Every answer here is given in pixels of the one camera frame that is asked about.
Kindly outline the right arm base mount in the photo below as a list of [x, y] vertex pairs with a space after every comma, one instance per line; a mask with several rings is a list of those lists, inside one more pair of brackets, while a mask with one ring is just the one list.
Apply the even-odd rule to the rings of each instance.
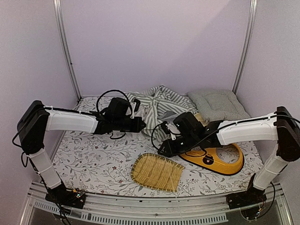
[[241, 215], [247, 220], [258, 219], [266, 200], [264, 191], [252, 189], [226, 196], [229, 209], [240, 209]]

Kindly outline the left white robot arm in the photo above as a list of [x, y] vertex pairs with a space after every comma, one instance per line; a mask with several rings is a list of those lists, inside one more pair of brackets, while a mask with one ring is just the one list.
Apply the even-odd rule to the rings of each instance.
[[64, 189], [63, 182], [44, 149], [45, 133], [52, 130], [96, 135], [114, 131], [139, 133], [146, 127], [142, 117], [135, 116], [139, 104], [138, 100], [129, 102], [127, 99], [114, 97], [108, 107], [101, 111], [82, 112], [45, 106], [41, 101], [35, 100], [19, 120], [14, 138], [19, 138], [17, 146], [30, 159], [46, 186], [52, 190], [52, 197], [59, 203], [66, 203], [70, 194]]

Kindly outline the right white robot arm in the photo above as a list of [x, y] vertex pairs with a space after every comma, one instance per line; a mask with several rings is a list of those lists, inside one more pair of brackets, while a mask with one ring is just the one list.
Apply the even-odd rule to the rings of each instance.
[[279, 175], [289, 162], [300, 157], [299, 121], [280, 106], [273, 113], [262, 117], [236, 121], [214, 121], [203, 126], [191, 112], [176, 117], [171, 126], [162, 124], [162, 129], [171, 138], [163, 141], [158, 154], [165, 157], [181, 155], [195, 147], [221, 147], [247, 141], [272, 140], [276, 147], [264, 166], [252, 176], [249, 189], [242, 200], [253, 204], [261, 192]]

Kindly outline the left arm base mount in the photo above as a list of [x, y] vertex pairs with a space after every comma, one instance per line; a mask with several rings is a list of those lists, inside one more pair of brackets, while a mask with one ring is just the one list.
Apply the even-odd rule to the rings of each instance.
[[86, 195], [83, 189], [69, 189], [61, 184], [53, 189], [48, 188], [45, 199], [58, 205], [83, 209]]

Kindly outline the striped green white pet tent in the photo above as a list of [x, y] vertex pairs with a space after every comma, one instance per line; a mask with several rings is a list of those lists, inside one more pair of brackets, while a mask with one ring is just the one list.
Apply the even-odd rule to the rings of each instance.
[[138, 115], [142, 116], [146, 128], [142, 130], [145, 135], [151, 136], [156, 125], [167, 121], [172, 122], [178, 115], [198, 110], [192, 101], [165, 86], [152, 87], [142, 92], [127, 92], [128, 99], [141, 102]]

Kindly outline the checkered grey cushion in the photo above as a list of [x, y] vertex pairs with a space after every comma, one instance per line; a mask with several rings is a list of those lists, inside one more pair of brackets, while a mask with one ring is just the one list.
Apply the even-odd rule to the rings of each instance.
[[249, 114], [230, 90], [199, 89], [187, 93], [206, 124], [218, 120], [249, 119]]

